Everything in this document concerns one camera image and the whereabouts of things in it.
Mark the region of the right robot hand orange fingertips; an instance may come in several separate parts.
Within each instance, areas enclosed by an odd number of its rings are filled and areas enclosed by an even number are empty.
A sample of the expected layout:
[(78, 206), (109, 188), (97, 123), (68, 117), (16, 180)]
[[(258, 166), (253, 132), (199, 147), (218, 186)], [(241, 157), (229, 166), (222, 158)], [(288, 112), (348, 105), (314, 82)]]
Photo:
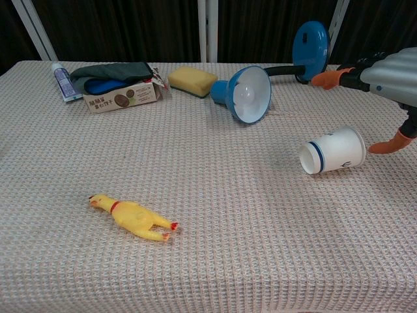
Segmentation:
[(373, 154), (390, 154), (408, 146), (416, 138), (416, 48), (404, 48), (396, 53), (376, 53), (341, 65), (335, 70), (314, 76), (311, 84), (325, 90), (337, 86), (372, 92), (398, 103), (407, 111), (407, 119), (387, 142), (369, 147)]

